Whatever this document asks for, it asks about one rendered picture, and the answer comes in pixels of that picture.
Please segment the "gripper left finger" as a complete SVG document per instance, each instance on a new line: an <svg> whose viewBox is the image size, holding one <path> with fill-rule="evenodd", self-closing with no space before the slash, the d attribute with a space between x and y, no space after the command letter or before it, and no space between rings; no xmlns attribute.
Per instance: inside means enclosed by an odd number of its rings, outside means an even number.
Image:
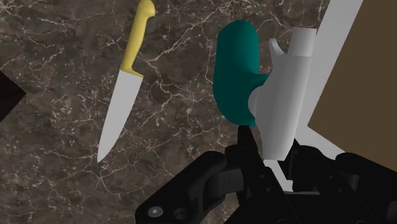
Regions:
<svg viewBox="0 0 397 224"><path fill-rule="evenodd" d="M204 152L146 199L135 211L136 224L200 224L229 193L244 203L252 196L241 168L248 153L258 147L250 127L241 125L237 144Z"/></svg>

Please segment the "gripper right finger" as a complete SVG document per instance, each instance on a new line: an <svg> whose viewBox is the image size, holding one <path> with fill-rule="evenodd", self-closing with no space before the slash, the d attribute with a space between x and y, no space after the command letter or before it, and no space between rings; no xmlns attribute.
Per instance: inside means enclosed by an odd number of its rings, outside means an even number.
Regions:
<svg viewBox="0 0 397 224"><path fill-rule="evenodd" d="M286 175L299 224L397 224L397 172L367 158L294 142Z"/></svg>

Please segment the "teal and white spray bottle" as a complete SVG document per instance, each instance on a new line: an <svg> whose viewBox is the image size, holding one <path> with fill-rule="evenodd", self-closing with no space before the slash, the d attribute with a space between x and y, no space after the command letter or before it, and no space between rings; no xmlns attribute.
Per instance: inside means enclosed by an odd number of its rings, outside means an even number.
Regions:
<svg viewBox="0 0 397 224"><path fill-rule="evenodd" d="M272 72L261 74L260 43L251 22L236 20L220 30L213 95L231 123L257 127L265 160L284 160L293 145L312 64L316 29L295 27L287 52L268 41Z"/></svg>

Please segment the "yellow-handled kitchen knife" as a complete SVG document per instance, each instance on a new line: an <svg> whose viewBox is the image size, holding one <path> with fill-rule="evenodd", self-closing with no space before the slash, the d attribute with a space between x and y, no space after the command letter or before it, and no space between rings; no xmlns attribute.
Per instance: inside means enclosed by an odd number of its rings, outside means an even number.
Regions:
<svg viewBox="0 0 397 224"><path fill-rule="evenodd" d="M147 22L155 15L152 0L139 0L102 128L97 149L98 162L108 155L117 142L139 93L144 76L133 70L133 64L143 43Z"/></svg>

